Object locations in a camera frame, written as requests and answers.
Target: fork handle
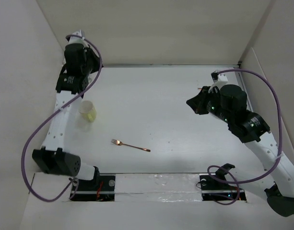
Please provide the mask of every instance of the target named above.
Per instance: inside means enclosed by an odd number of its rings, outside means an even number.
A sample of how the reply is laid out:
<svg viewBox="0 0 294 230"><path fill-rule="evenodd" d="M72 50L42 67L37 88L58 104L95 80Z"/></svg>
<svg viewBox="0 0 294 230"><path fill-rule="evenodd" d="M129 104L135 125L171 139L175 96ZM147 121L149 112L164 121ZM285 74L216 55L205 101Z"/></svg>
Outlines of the fork handle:
<svg viewBox="0 0 294 230"><path fill-rule="evenodd" d="M146 152L151 152L150 149L140 148L140 147L136 147L136 146L132 146L132 145L127 145L127 144L123 144L123 145L129 146L129 147L133 147L133 148L136 148L136 149L139 149L139 150L144 150Z"/></svg>

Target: white wall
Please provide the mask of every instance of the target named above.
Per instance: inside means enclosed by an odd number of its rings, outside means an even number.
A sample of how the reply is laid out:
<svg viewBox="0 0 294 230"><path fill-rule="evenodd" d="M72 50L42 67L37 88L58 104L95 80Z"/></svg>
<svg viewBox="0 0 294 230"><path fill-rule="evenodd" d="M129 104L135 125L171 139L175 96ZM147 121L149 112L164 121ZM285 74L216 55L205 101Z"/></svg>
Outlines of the white wall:
<svg viewBox="0 0 294 230"><path fill-rule="evenodd" d="M270 0L37 0L59 43L79 28L104 64L237 64Z"/></svg>
<svg viewBox="0 0 294 230"><path fill-rule="evenodd" d="M283 150L294 163L294 0L276 0L242 67L263 74L275 88L285 124ZM244 75L252 107L278 136L276 107L261 81Z"/></svg>
<svg viewBox="0 0 294 230"><path fill-rule="evenodd" d="M21 152L33 130L53 110L63 54L35 0L0 0L0 230L18 229L27 189ZM35 138L27 154L27 170Z"/></svg>

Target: cup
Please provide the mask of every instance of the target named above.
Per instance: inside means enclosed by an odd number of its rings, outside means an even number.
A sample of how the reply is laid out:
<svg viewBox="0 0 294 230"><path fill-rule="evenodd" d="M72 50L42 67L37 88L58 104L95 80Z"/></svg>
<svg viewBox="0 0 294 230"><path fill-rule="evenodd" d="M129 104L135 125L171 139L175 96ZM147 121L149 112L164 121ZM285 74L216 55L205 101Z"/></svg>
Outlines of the cup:
<svg viewBox="0 0 294 230"><path fill-rule="evenodd" d="M97 116L94 104L91 101L82 101L80 104L79 112L82 117L89 122L93 122Z"/></svg>

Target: red wire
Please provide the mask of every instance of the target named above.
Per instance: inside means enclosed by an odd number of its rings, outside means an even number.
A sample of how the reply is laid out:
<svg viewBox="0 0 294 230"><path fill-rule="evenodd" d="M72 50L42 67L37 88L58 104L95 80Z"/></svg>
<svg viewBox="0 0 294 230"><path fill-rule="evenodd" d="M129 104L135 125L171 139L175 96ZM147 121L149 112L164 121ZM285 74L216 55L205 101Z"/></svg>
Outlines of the red wire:
<svg viewBox="0 0 294 230"><path fill-rule="evenodd" d="M102 185L103 185L103 181L100 183L100 187L98 188L98 190L97 190L97 200L99 199L99 197L100 197L100 191L101 191L101 189L102 189Z"/></svg>

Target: copper fork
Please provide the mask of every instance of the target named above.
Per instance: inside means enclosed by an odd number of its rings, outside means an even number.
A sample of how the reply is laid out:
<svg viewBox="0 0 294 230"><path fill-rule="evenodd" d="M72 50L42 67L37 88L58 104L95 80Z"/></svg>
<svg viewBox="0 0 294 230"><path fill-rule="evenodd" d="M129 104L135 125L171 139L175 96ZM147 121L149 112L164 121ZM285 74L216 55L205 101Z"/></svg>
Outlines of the copper fork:
<svg viewBox="0 0 294 230"><path fill-rule="evenodd" d="M115 144L115 145L126 145L126 146L130 146L130 147L133 147L133 148L136 148L136 149L139 149L139 150L144 150L144 151L146 151L146 152L151 152L151 150L150 149L145 149L145 148L140 148L140 147L136 147L136 146L132 146L132 145L128 145L128 144L124 144L124 143L122 143L120 140L115 140L115 139L112 139L112 141L111 141L113 144Z"/></svg>

